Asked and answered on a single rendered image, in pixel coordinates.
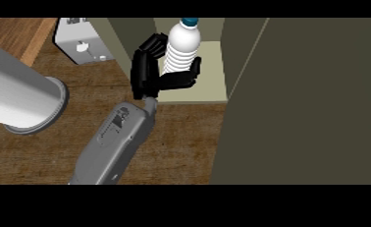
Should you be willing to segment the olive open cabinet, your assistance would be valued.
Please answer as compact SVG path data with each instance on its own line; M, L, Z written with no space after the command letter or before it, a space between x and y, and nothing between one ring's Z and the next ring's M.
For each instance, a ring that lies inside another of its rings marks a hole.
M156 33L170 33L178 18L90 18L106 47L127 77L131 76L134 52ZM196 84L159 93L161 104L227 103L242 78L268 18L200 18L202 57Z

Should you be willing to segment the dark grey cabinet door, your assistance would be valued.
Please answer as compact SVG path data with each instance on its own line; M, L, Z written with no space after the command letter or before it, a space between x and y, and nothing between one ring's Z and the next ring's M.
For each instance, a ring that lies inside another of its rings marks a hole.
M234 88L211 181L371 184L371 19L273 19Z

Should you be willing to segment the white bottle with teal cap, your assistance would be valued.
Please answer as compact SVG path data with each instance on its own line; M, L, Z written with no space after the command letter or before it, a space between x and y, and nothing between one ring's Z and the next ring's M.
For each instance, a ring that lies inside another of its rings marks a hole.
M202 41L198 18L183 18L168 34L162 73L190 70Z

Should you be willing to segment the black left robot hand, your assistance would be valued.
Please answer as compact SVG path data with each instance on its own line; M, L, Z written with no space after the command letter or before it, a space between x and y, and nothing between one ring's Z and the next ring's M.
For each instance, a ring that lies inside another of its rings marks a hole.
M202 58L196 57L187 71L159 74L158 59L165 55L168 35L155 33L134 53L131 87L134 99L158 98L162 90L190 88L200 75Z

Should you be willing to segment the pale grey metal cylinder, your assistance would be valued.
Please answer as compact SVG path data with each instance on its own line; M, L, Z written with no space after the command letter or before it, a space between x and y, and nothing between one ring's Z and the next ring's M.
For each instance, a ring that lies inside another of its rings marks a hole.
M33 135L58 120L69 99L65 83L43 76L0 49L0 124L16 135Z

